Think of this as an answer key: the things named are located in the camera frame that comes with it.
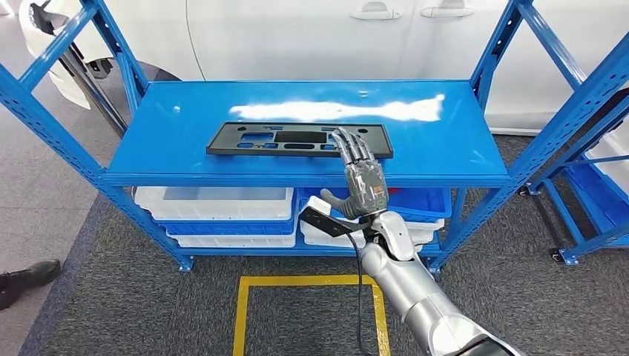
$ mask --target carpet floor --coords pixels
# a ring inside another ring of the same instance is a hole
[[[530,139],[497,137],[511,161]],[[559,183],[584,233],[591,225]],[[481,197],[472,190],[467,206]],[[513,197],[442,270],[441,285],[472,319],[529,355],[629,355],[629,251],[597,251],[578,266],[549,248],[570,246],[550,201]],[[20,355],[230,355],[241,275],[355,274],[351,258],[204,257],[177,271],[98,197],[65,272]],[[365,296],[369,296],[365,287]],[[378,354],[372,299],[363,339]],[[360,355],[356,288],[251,287],[246,355]],[[386,306],[391,355],[418,355]]]

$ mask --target person's foot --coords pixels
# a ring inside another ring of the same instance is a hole
[[[60,272],[59,260],[48,260],[22,271],[0,274],[0,310],[12,306],[26,291],[52,282]]]

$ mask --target shelf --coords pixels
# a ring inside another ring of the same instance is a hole
[[[302,256],[302,257],[354,257],[353,248],[307,245],[303,235],[297,233],[295,246],[290,248],[176,248],[185,256]],[[441,253],[438,232],[433,242],[424,245],[420,257],[437,257]]]
[[[576,199],[583,207],[587,217],[590,218],[592,225],[594,225],[594,229],[597,234],[602,234],[606,231],[615,228],[616,225],[609,220],[607,216],[605,216],[604,211],[594,202],[592,197],[590,197],[589,193],[581,188],[581,186],[572,178],[571,175],[565,174],[566,180],[570,187],[573,189],[574,195]],[[629,234],[620,237],[614,240],[611,243],[608,243],[604,248],[625,248],[629,246]]]
[[[383,123],[394,151],[381,160],[390,187],[510,180],[467,81],[153,82],[102,178],[112,185],[346,186],[340,159],[205,153],[221,123],[259,116]]]

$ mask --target silver robotic arm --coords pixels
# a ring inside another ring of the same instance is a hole
[[[321,197],[347,219],[360,217],[367,240],[360,263],[409,327],[424,355],[522,355],[464,316],[435,282],[415,252],[404,219],[387,211],[389,195],[382,167],[365,142],[342,128],[332,136],[345,165],[350,195],[340,200],[324,189]]]

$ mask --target yellow floor tape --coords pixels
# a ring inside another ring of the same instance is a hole
[[[390,356],[389,333],[386,330],[386,316],[384,314],[384,297],[380,287],[371,277],[363,277],[363,283],[371,285],[374,301],[375,327],[378,335],[378,351],[380,356]],[[242,276],[238,286],[238,301],[236,307],[236,325],[234,327],[233,356],[245,354],[245,330],[247,326],[247,302],[249,287],[271,286],[346,286],[357,285],[356,274],[322,275],[322,276]]]

